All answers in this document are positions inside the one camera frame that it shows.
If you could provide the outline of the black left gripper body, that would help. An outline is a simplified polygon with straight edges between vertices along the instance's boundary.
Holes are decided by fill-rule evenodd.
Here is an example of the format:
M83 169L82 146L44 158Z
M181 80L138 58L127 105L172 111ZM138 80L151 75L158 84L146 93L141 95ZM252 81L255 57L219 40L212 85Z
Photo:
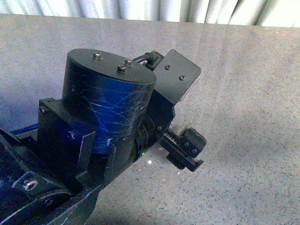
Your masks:
M179 170L187 168L195 172L203 160L196 157L202 152L207 140L188 123L179 134L171 126L161 130L160 145L168 151L166 158Z

